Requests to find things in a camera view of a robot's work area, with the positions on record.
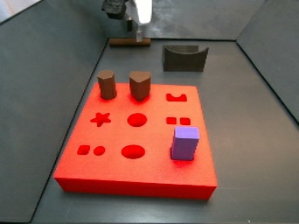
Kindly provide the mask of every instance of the purple cube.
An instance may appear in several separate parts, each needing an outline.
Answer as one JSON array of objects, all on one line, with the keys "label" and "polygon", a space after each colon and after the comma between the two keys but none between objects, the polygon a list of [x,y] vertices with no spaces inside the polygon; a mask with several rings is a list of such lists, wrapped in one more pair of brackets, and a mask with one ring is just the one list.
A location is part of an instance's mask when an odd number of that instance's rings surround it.
[{"label": "purple cube", "polygon": [[197,127],[175,127],[172,138],[172,159],[193,160],[193,153],[199,140],[200,131]]}]

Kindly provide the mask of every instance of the red platform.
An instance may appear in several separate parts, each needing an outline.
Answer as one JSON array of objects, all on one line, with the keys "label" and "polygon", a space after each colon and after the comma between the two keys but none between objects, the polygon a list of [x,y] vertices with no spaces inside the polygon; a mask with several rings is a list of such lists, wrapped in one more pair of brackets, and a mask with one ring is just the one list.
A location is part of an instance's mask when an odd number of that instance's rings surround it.
[{"label": "red platform", "polygon": [[[175,125],[200,129],[192,161],[171,160]],[[95,84],[53,177],[67,192],[207,200],[217,179],[196,87],[152,85],[137,102],[128,84],[109,101]]]}]

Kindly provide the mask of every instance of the star-shaped hole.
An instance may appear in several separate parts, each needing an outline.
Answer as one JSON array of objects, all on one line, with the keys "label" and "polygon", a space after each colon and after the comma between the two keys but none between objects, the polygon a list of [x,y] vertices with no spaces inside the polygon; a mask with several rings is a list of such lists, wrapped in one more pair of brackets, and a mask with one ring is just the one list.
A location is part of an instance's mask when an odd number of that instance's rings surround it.
[{"label": "star-shaped hole", "polygon": [[96,113],[96,117],[92,118],[89,121],[92,123],[96,123],[97,127],[100,127],[103,125],[103,123],[111,123],[108,116],[109,116],[109,113],[105,113],[104,115],[101,115],[100,113]]}]

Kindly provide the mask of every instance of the semicircular block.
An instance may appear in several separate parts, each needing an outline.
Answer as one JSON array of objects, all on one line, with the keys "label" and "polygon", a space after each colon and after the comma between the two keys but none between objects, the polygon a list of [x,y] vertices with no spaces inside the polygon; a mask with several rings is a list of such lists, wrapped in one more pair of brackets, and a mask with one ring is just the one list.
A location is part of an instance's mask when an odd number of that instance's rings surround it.
[{"label": "semicircular block", "polygon": [[163,70],[165,72],[203,72],[209,48],[197,45],[164,45]]}]

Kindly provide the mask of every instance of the brown block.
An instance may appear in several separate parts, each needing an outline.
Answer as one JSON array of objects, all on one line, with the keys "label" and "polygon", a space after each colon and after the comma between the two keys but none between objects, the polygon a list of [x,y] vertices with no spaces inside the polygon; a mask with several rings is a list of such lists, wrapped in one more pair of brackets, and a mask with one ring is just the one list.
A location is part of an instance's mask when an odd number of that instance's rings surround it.
[{"label": "brown block", "polygon": [[135,38],[111,38],[108,44],[109,46],[149,46],[151,39],[143,38],[141,42],[136,42]]},{"label": "brown block", "polygon": [[97,74],[97,84],[100,97],[105,100],[115,99],[117,96],[115,73],[109,70],[100,71]]},{"label": "brown block", "polygon": [[151,90],[151,73],[131,72],[129,74],[129,89],[135,99],[140,102],[148,95]]}]

